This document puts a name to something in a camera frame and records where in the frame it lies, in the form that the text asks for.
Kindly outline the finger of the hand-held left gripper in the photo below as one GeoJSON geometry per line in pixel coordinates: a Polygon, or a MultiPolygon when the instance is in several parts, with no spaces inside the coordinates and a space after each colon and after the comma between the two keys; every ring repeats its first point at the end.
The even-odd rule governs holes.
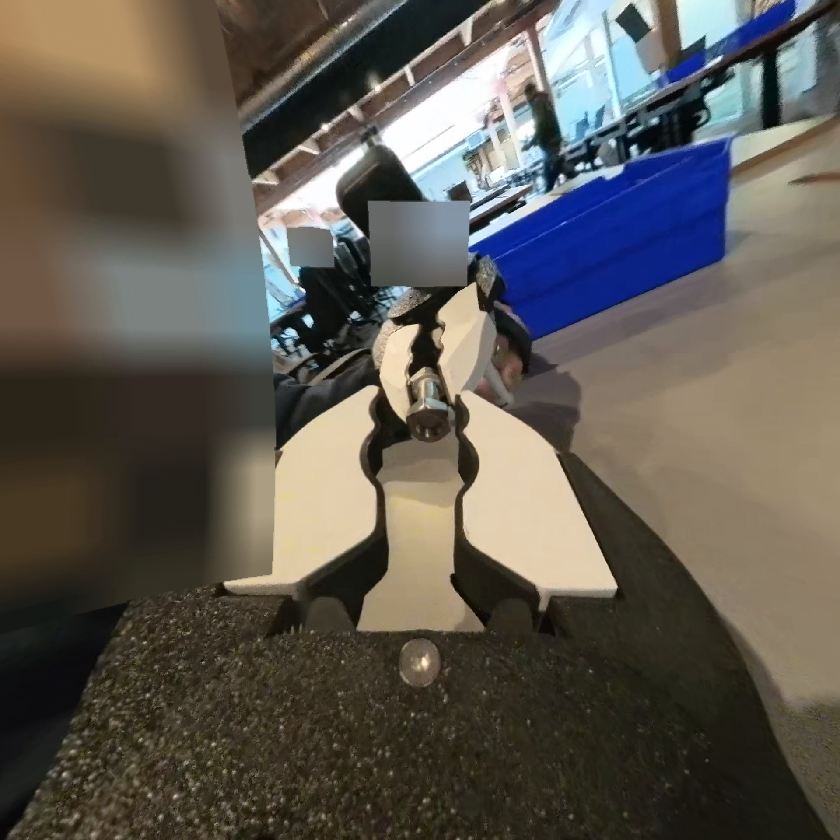
{"type": "Polygon", "coordinates": [[[421,334],[419,324],[396,327],[385,339],[381,352],[382,390],[396,417],[409,427],[420,400],[417,395],[419,385],[414,383],[409,370],[413,362],[413,346],[421,334]]]}
{"type": "Polygon", "coordinates": [[[448,398],[474,391],[495,351],[496,326],[479,290],[466,286],[438,310],[438,372],[448,398]]]}

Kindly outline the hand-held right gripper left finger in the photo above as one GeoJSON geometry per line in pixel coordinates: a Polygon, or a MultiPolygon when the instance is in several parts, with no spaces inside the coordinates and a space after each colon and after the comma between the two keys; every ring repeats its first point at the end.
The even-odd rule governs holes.
{"type": "Polygon", "coordinates": [[[281,448],[270,572],[226,581],[227,593],[339,598],[352,552],[386,540],[382,488],[367,458],[380,396],[378,386],[366,386],[281,448]]]}

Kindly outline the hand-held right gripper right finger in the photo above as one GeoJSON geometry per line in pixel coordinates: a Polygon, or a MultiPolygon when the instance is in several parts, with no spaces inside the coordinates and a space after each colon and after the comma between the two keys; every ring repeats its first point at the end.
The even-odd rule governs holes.
{"type": "Polygon", "coordinates": [[[611,599],[616,579],[561,463],[518,417],[473,393],[459,400],[464,486],[455,507],[455,576],[480,610],[522,599],[611,599]]]}

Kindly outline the blue plastic bin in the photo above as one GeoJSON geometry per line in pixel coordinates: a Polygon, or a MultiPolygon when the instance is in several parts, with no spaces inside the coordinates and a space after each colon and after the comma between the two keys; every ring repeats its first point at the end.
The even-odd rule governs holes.
{"type": "Polygon", "coordinates": [[[504,300],[538,340],[721,261],[732,136],[638,157],[486,233],[504,300]]]}

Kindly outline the person's left forearm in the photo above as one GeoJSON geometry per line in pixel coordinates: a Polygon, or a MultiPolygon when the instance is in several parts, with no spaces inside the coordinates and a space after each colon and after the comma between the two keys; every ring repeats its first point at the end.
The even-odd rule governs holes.
{"type": "Polygon", "coordinates": [[[370,353],[350,361],[344,371],[316,384],[301,384],[288,374],[274,373],[276,441],[281,449],[311,421],[369,386],[380,385],[370,353]]]}

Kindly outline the person's left hand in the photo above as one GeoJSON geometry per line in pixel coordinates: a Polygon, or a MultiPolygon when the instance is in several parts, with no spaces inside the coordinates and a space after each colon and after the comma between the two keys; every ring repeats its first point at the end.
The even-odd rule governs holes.
{"type": "Polygon", "coordinates": [[[514,392],[522,381],[525,365],[516,345],[503,334],[497,336],[493,364],[505,389],[514,392]]]}

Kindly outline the black office chair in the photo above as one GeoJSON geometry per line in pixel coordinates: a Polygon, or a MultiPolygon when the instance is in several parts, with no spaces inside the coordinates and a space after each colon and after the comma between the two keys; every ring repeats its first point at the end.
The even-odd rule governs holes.
{"type": "Polygon", "coordinates": [[[353,315],[367,319],[373,314],[372,299],[362,293],[355,278],[339,264],[302,267],[298,279],[311,318],[311,326],[299,335],[303,345],[313,354],[327,351],[329,343],[340,338],[353,315]]]}

